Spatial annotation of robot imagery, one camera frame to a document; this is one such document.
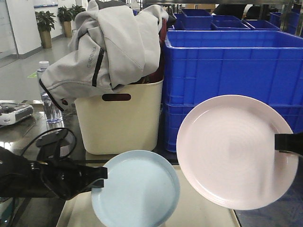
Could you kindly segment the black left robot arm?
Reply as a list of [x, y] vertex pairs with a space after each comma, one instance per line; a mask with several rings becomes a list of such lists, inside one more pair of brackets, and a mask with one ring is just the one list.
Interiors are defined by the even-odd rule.
[[77, 144], [68, 128], [47, 130], [33, 139], [40, 149], [35, 160], [0, 149], [0, 195], [16, 198], [60, 198], [68, 201], [80, 193], [104, 187], [106, 167], [77, 164], [62, 148]]

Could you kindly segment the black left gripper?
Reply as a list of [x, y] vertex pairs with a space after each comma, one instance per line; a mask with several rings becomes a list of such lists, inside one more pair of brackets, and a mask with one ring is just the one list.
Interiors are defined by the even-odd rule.
[[69, 158], [76, 144], [77, 138], [69, 129], [48, 130], [36, 141], [41, 181], [55, 197], [66, 201], [91, 188], [103, 188], [108, 178], [106, 167], [82, 166]]

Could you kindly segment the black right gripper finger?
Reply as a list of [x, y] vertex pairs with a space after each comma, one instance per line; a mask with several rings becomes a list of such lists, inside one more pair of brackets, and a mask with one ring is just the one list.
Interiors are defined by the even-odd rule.
[[303, 133], [275, 134], [275, 150], [302, 156]]

